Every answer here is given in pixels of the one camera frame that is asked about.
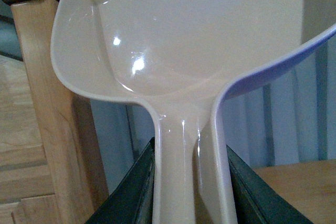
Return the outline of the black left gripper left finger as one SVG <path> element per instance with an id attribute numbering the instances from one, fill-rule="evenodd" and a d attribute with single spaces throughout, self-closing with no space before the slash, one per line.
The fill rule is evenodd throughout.
<path id="1" fill-rule="evenodd" d="M 152 223 L 154 149 L 152 138 L 121 183 L 86 223 Z"/>

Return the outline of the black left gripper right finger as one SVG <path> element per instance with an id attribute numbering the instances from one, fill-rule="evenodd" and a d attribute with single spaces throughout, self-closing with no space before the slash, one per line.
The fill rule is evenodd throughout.
<path id="1" fill-rule="evenodd" d="M 227 147 L 227 155 L 238 223 L 312 223 L 230 147 Z"/>

